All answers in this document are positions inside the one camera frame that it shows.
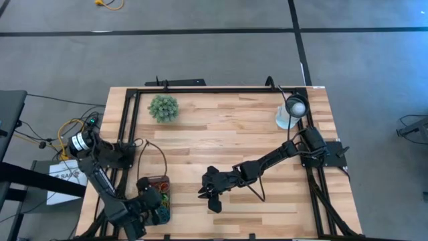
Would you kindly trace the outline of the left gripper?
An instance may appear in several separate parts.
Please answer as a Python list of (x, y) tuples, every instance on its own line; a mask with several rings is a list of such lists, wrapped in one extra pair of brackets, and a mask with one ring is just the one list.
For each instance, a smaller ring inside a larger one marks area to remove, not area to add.
[(161, 194), (150, 185), (149, 178), (142, 177), (136, 182), (138, 195), (136, 202), (138, 204), (138, 212), (140, 214), (151, 212), (151, 220), (153, 225), (160, 224), (160, 216), (157, 208), (161, 206)]

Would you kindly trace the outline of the white paper sign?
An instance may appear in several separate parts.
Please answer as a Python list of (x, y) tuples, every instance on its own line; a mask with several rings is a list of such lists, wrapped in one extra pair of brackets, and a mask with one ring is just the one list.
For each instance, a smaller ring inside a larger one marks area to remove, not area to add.
[[(65, 181), (70, 181), (72, 183), (82, 185), (84, 187), (86, 187), (88, 183), (86, 175), (80, 171), (78, 167), (78, 162), (74, 159), (60, 161), (58, 164), (51, 165), (49, 167), (49, 175), (52, 177), (63, 179)], [(76, 195), (68, 195), (64, 193), (48, 191), (46, 205), (52, 206), (79, 198), (80, 197)]]

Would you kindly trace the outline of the green plant in patterned pot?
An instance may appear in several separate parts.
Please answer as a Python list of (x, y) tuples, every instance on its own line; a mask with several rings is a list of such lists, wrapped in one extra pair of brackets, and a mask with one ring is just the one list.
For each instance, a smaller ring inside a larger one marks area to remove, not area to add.
[(157, 94), (149, 104), (148, 111), (157, 123), (170, 123), (179, 115), (179, 104), (172, 96)]

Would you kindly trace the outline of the black desk bar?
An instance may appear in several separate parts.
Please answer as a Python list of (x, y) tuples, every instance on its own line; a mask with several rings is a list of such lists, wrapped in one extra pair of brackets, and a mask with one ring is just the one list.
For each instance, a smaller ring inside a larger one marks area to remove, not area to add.
[(86, 187), (83, 185), (4, 162), (0, 163), (0, 181), (18, 183), (78, 197), (84, 197), (86, 192)]

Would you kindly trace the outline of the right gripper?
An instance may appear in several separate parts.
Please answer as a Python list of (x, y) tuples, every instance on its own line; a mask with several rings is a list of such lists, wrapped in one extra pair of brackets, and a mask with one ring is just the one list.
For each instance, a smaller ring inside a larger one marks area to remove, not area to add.
[(208, 199), (208, 208), (218, 214), (222, 211), (219, 195), (237, 186), (240, 177), (239, 172), (220, 172), (214, 166), (208, 166), (207, 172), (202, 176), (202, 188), (198, 191), (198, 198)]

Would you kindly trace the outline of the grey desk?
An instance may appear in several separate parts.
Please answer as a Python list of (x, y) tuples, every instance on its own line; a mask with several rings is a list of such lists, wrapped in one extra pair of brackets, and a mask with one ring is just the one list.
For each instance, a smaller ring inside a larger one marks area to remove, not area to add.
[(0, 162), (21, 116), (26, 96), (24, 90), (0, 90)]

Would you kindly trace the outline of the black power strip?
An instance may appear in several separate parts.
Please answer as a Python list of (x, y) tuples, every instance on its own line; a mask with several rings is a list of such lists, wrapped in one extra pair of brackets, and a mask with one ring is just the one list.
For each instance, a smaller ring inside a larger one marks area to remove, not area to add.
[(80, 119), (81, 127), (79, 129), (79, 132), (90, 130), (94, 128), (100, 128), (98, 126), (98, 122), (100, 120), (101, 114), (99, 112), (92, 112), (88, 116), (84, 116)]

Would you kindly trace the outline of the grey stand leg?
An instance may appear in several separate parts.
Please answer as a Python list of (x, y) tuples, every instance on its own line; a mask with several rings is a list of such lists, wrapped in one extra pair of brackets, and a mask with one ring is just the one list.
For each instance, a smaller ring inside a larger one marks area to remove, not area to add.
[(421, 136), (428, 138), (428, 116), (424, 116), (421, 120), (413, 124), (405, 125), (401, 129), (397, 129), (399, 137), (406, 137), (410, 133), (420, 132)]

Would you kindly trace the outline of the white cylindrical container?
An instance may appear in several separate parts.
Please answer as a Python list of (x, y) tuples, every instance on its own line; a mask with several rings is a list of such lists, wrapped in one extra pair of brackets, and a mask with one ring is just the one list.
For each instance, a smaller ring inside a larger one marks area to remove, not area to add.
[(293, 94), (278, 107), (276, 124), (282, 129), (291, 129), (309, 111), (308, 99), (301, 94)]

